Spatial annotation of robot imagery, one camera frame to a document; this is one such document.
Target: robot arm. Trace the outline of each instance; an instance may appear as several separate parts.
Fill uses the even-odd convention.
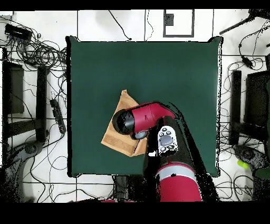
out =
[[[165,116],[149,131],[144,176],[158,201],[201,201],[199,186],[184,136],[176,121]]]
[[[148,200],[219,201],[184,118],[182,124],[190,150],[175,114],[159,102],[121,110],[112,123],[117,132],[134,139],[144,138],[148,133],[143,168]]]

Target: control buttons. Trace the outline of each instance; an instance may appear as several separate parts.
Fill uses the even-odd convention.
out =
[[[161,149],[160,149],[162,152],[164,152],[165,150],[166,150],[166,147],[161,147]]]
[[[168,146],[168,149],[170,149],[170,150],[172,150],[172,149],[174,149],[174,148],[175,148],[174,145],[169,145],[169,146]]]
[[[164,135],[164,136],[161,136],[159,142],[160,142],[160,145],[170,145],[171,143],[173,143],[173,139],[169,135]]]

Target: floor tile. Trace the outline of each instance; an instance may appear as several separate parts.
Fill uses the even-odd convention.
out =
[[[215,9],[214,11],[214,36],[219,35],[219,32],[222,30],[246,19],[249,15],[248,10],[219,10]],[[223,43],[223,54],[237,54],[239,55],[238,45],[240,44],[242,38],[245,36],[260,30],[263,24],[266,22],[266,19],[255,18],[253,21],[243,24],[238,28],[235,28],[227,33],[222,34],[224,37]],[[263,33],[254,34],[249,36],[242,42],[241,54],[242,55],[252,55],[256,38],[256,49],[254,55],[267,55],[270,53],[270,49],[266,47],[269,44],[270,30],[267,29]]]
[[[13,20],[35,29],[40,41],[60,50],[66,47],[66,36],[77,35],[77,11],[16,11]]]
[[[35,202],[39,203],[67,203],[76,200],[76,184],[45,184],[40,183],[23,183],[23,190],[26,197],[34,197]]]
[[[77,185],[77,200],[86,200],[90,198],[107,199],[112,194],[113,185],[88,185],[78,184]]]
[[[82,174],[77,178],[78,183],[105,183],[113,184],[111,175]]]
[[[112,10],[111,13],[132,41],[143,41],[144,10]],[[80,41],[126,41],[122,29],[108,10],[78,12]]]
[[[194,38],[164,38],[163,10],[150,10],[146,22],[146,39],[148,41],[201,41],[207,42],[212,37],[213,10],[195,9]]]

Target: dark green tabletop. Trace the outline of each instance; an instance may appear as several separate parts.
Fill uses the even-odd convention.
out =
[[[72,173],[141,174],[143,155],[101,144],[121,91],[183,113],[207,172],[217,176],[218,46],[199,42],[71,41]]]

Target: black stand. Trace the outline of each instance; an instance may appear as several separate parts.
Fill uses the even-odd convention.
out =
[[[229,28],[221,31],[219,33],[219,35],[222,35],[222,34],[228,32],[230,30],[233,30],[234,28],[237,28],[237,27],[243,25],[244,23],[251,22],[256,17],[265,18],[267,20],[270,20],[270,10],[257,10],[257,9],[255,9],[255,10],[248,10],[248,13],[249,13],[248,18],[246,18],[245,20],[243,20],[243,21],[241,21],[241,22],[239,22],[239,23],[237,23],[237,24],[235,24],[235,25],[233,25],[233,26],[231,26],[231,27],[229,27]]]
[[[3,202],[28,202],[23,196],[22,175],[25,162],[42,151],[48,131],[46,130],[46,92],[47,75],[49,70],[42,66],[37,69],[36,90],[36,118],[8,123],[9,105],[11,103],[10,79],[11,63],[8,62],[7,50],[3,49],[3,166],[0,169],[0,201]],[[36,141],[27,142],[15,147],[12,152],[8,151],[7,140],[9,137],[30,130],[36,131]]]

